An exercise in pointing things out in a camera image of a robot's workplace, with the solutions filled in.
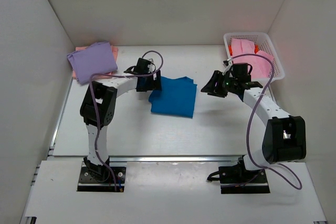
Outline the blue t-shirt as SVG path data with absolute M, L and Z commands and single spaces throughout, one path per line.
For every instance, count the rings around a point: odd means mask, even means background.
M 161 78 L 162 90 L 149 96 L 154 114 L 192 118 L 195 108 L 197 84 L 189 77 Z

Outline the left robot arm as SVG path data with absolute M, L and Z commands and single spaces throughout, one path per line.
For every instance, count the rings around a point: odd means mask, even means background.
M 109 165 L 107 152 L 107 126 L 111 123 L 117 98 L 136 92 L 161 91 L 161 70 L 153 59 L 139 58 L 137 64 L 123 75 L 114 76 L 110 84 L 92 81 L 80 107 L 80 115 L 88 130 L 89 154 L 84 158 L 90 169 L 103 169 Z

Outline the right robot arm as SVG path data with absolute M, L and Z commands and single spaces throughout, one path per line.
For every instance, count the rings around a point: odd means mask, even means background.
M 258 170 L 281 162 L 304 159 L 306 125 L 300 116 L 292 116 L 264 95 L 263 86 L 251 79 L 252 66 L 248 63 L 230 63 L 223 72 L 214 71 L 202 92 L 215 97 L 237 95 L 265 125 L 261 147 L 242 157 L 246 170 Z

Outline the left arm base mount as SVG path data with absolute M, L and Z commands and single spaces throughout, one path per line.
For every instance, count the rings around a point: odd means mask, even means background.
M 107 168 L 102 164 L 92 164 L 84 157 L 78 178 L 77 191 L 123 193 L 126 174 L 126 166 L 112 166 L 110 162 L 110 168 Z

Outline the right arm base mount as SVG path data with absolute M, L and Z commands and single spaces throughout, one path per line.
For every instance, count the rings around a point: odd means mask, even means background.
M 243 161 L 233 166 L 219 166 L 209 174 L 208 182 L 219 182 L 221 194 L 269 194 L 270 189 L 264 169 L 247 170 Z

